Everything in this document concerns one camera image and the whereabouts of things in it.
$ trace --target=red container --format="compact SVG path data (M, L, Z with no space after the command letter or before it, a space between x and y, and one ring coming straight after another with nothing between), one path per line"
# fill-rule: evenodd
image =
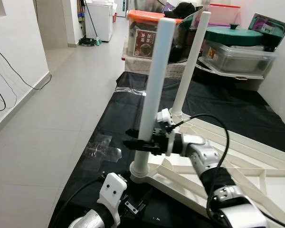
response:
M115 14L113 15L113 23L116 22L116 18L117 18L117 13L115 13Z

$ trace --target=tile floor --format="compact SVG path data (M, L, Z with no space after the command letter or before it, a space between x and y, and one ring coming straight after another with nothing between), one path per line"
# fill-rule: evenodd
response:
M74 47L44 50L50 72L54 73L65 60L75 51Z
M56 202L124 71L128 22L109 43L77 47L51 83L0 132L0 228L46 228Z

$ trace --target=orange lid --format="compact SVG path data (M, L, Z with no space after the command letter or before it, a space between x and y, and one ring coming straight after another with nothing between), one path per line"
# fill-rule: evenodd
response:
M130 10L128 13L128 17L139 23L143 22L158 23L161 18L165 17L165 15L163 13ZM179 24L182 21L182 19L175 19L175 20L176 24Z

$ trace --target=white cabinet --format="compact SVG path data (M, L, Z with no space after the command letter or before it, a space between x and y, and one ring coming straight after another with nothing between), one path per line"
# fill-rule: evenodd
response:
M102 41L110 41L113 32L112 4L102 5L87 2L86 7L90 10L98 37ZM96 39L96 34L94 33L94 28L87 9L85 9L85 22L86 37Z

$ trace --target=wall baseboard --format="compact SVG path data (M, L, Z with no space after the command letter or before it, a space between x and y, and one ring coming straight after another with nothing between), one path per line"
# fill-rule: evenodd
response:
M67 44L67 46L69 48L76 48L78 46L79 42L75 43L75 44Z
M51 73L48 71L35 85L35 88L41 88L46 82L48 82ZM17 111L36 93L35 89L30 88L29 91L23 96L23 98L17 102L14 108L7 111L0 121L0 131L4 126L12 119Z

